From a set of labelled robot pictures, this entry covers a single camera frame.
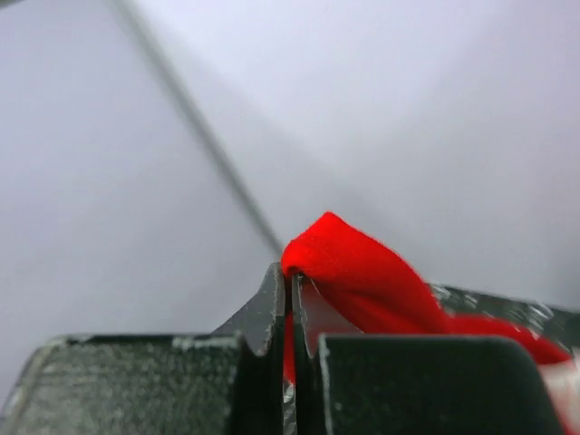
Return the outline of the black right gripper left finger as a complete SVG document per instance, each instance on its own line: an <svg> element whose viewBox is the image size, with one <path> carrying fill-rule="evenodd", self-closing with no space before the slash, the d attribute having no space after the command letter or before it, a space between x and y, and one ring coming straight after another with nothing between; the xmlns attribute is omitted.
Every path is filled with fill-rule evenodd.
<svg viewBox="0 0 580 435"><path fill-rule="evenodd" d="M4 434L279 434L285 280L267 270L214 333L68 335L28 360Z"/></svg>

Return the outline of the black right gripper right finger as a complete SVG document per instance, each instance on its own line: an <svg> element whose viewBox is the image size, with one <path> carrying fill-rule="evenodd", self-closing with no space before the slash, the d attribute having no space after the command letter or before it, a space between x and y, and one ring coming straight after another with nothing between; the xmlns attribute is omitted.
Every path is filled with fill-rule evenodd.
<svg viewBox="0 0 580 435"><path fill-rule="evenodd" d="M363 334L292 283L300 434L560 434L529 353L494 336Z"/></svg>

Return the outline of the red t-shirt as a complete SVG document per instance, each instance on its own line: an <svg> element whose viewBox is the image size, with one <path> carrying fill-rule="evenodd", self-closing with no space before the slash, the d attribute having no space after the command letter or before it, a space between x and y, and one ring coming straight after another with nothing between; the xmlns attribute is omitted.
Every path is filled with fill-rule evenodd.
<svg viewBox="0 0 580 435"><path fill-rule="evenodd" d="M332 212L291 240L285 279L303 275L323 299L366 334L494 335L516 341L539 365L568 362L558 344L484 314L447 314L430 286L397 253Z"/></svg>

